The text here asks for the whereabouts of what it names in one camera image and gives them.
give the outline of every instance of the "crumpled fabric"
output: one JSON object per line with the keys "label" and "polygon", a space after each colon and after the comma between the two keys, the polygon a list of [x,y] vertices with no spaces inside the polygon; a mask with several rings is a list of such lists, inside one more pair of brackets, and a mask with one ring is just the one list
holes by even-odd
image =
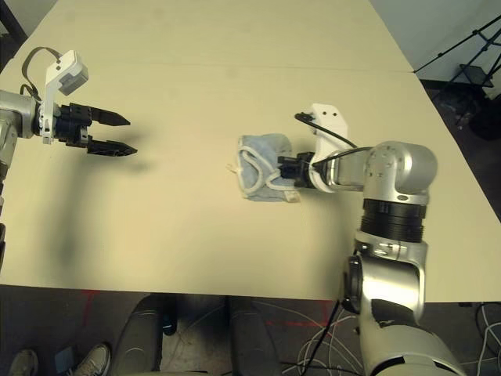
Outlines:
{"label": "crumpled fabric", "polygon": [[282,134],[242,136],[238,142],[238,169],[243,196],[253,201],[298,202],[293,179],[284,179],[278,157],[289,157],[292,146]]}

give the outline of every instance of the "white bracket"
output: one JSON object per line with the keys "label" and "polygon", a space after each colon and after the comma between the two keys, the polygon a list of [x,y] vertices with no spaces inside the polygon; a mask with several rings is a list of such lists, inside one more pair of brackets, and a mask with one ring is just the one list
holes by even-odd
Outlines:
{"label": "white bracket", "polygon": [[71,94],[88,80],[87,67],[72,49],[62,55],[45,73],[45,100],[40,107],[40,136],[43,143],[54,139],[54,99],[59,90],[65,96]]}
{"label": "white bracket", "polygon": [[[345,139],[348,137],[348,125],[346,121],[344,121],[342,115],[339,110],[331,106],[329,104],[320,104],[313,103],[312,109],[310,110],[310,115],[313,116],[313,122],[317,125],[320,125],[322,128],[328,129],[334,133],[337,133],[340,136],[343,136]],[[316,135],[316,146],[315,146],[315,155],[313,156],[310,166],[322,159],[329,157],[332,153],[338,150],[344,150],[349,148],[345,142],[333,137],[325,132],[322,132],[318,129],[312,128],[313,133]],[[335,190],[329,186],[327,186],[320,177],[320,174],[315,171],[315,169],[309,169],[310,180],[313,185],[323,191],[332,193]]]}

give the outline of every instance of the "pant leg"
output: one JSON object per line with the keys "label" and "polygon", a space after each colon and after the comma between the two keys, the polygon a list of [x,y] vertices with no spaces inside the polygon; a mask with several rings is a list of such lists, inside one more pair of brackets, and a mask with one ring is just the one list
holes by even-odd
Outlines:
{"label": "pant leg", "polygon": [[280,376],[275,345],[251,298],[230,297],[233,376]]}
{"label": "pant leg", "polygon": [[113,354],[110,376],[159,370],[165,313],[175,315],[175,295],[151,294],[137,304]]}

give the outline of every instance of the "person's leg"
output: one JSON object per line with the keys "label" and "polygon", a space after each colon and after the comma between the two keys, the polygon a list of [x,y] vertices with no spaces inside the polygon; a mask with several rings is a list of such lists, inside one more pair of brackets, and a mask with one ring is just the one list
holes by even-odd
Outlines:
{"label": "person's leg", "polygon": [[110,368],[110,348],[101,343],[88,352],[85,359],[74,371],[68,371],[69,376],[106,376]]}
{"label": "person's leg", "polygon": [[177,327],[175,295],[151,294],[132,311],[114,352],[110,376],[158,371],[162,355],[162,331],[171,335]]}
{"label": "person's leg", "polygon": [[251,298],[229,297],[233,374],[280,376],[275,345]]}
{"label": "person's leg", "polygon": [[9,376],[35,376],[38,372],[38,357],[35,351],[19,351],[9,369]]}

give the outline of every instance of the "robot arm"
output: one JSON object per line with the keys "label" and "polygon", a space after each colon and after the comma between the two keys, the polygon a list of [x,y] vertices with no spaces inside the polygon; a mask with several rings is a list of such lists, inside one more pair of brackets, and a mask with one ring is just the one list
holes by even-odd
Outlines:
{"label": "robot arm", "polygon": [[[313,105],[309,116],[328,131],[347,128],[332,106]],[[316,135],[315,153],[279,159],[281,175],[324,192],[363,192],[355,253],[343,274],[343,306],[359,314],[366,374],[465,375],[442,340],[417,323],[424,309],[422,221],[437,171],[434,155],[394,141],[347,150],[326,132]]]}
{"label": "robot arm", "polygon": [[[88,154],[111,157],[130,155],[137,151],[124,143],[94,140],[88,134],[92,121],[105,125],[129,125],[119,114],[74,103],[61,107],[54,103],[56,91],[67,96],[88,80],[87,68],[75,51],[60,55],[47,49],[57,60],[47,69],[45,100],[41,100],[33,83],[27,78],[27,65],[41,49],[47,48],[34,49],[23,64],[23,76],[30,84],[24,84],[21,90],[26,89],[31,96],[0,90],[0,195],[18,138],[29,139],[36,135],[42,137],[43,143],[47,144],[58,139],[67,146],[86,148]],[[2,207],[3,198],[0,196],[0,212]],[[0,224],[0,267],[5,249],[4,238],[5,226]]]}

